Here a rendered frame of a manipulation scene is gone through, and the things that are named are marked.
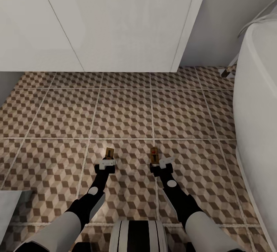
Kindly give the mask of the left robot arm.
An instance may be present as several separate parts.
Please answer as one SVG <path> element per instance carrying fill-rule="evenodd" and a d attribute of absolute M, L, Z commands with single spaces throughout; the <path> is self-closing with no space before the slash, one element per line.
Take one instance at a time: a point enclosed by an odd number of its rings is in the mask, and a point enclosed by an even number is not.
<path fill-rule="evenodd" d="M 47 227 L 20 244 L 13 252 L 68 252 L 85 225 L 105 202 L 105 185 L 109 174 L 115 173 L 117 160 L 103 159 L 94 165 L 96 178 L 79 200 Z"/>

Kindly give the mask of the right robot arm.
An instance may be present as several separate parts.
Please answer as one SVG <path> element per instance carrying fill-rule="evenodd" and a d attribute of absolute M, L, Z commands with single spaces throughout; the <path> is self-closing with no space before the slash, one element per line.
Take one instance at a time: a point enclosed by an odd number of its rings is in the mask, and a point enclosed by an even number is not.
<path fill-rule="evenodd" d="M 177 220 L 182 223 L 196 252 L 247 252 L 238 242 L 227 235 L 203 210 L 190 194 L 187 195 L 172 177 L 171 162 L 175 157 L 159 160 L 160 166 L 150 171 L 160 176 L 163 196 Z"/>

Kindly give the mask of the mousetrap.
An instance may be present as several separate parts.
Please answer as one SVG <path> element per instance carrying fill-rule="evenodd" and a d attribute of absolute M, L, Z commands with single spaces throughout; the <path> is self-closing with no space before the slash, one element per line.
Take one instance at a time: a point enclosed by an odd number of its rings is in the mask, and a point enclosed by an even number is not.
<path fill-rule="evenodd" d="M 106 154 L 105 154 L 105 159 L 106 160 L 111 160 L 113 159 L 113 153 L 114 153 L 114 149 L 112 148 L 108 148 L 106 149 Z"/>
<path fill-rule="evenodd" d="M 159 164 L 158 147 L 150 147 L 151 163 Z"/>

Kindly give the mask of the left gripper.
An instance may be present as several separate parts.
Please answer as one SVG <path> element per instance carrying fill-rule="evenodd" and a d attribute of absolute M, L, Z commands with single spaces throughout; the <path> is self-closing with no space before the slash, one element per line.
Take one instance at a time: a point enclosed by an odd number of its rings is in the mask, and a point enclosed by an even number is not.
<path fill-rule="evenodd" d="M 114 174 L 115 173 L 115 166 L 106 166 L 105 170 L 100 170 L 99 169 L 99 164 L 94 165 L 95 173 L 97 176 L 103 176 L 106 179 L 108 179 L 109 174 Z"/>

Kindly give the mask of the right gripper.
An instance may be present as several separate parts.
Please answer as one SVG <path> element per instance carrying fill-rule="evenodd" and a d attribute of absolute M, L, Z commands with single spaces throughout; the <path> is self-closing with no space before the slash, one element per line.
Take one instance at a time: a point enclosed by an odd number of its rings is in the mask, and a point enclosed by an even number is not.
<path fill-rule="evenodd" d="M 150 163 L 150 171 L 151 173 L 154 173 L 155 177 L 160 176 L 160 178 L 162 177 L 162 175 L 164 175 L 165 173 L 173 173 L 173 166 L 171 163 L 166 164 L 166 168 L 161 169 L 160 166 L 156 166 L 153 167 L 152 163 Z"/>

